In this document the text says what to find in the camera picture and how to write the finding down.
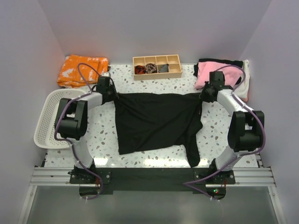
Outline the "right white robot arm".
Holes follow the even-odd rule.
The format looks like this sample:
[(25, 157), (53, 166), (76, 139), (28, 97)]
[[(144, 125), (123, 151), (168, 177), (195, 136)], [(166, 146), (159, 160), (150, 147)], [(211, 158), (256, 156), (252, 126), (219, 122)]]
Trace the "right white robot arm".
[(231, 116), (228, 146), (209, 166), (208, 178), (213, 183), (224, 179), (225, 173), (244, 156), (259, 153), (265, 146), (265, 115), (248, 107), (236, 96), (221, 71), (212, 71), (199, 97), (203, 102), (218, 102)]

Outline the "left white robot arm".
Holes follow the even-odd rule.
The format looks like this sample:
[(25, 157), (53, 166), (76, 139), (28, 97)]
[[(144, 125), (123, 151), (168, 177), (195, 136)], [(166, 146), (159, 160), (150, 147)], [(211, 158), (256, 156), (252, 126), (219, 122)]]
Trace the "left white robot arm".
[(97, 177), (94, 160), (84, 139), (88, 128), (88, 112), (116, 98), (118, 93), (112, 78), (101, 76), (88, 93), (59, 101), (54, 138), (70, 146), (75, 159), (74, 172), (80, 174), (86, 183), (94, 182)]

